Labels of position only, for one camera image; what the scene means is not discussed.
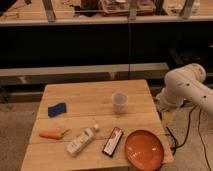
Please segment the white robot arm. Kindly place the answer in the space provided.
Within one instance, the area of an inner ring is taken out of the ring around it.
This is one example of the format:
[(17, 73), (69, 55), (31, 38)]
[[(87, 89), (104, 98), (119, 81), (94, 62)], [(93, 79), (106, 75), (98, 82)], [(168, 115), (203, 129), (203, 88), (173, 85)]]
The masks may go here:
[(205, 69), (197, 63), (169, 71), (164, 77), (165, 87), (157, 94), (157, 110), (170, 111), (179, 108), (185, 99), (213, 116), (213, 89), (203, 82)]

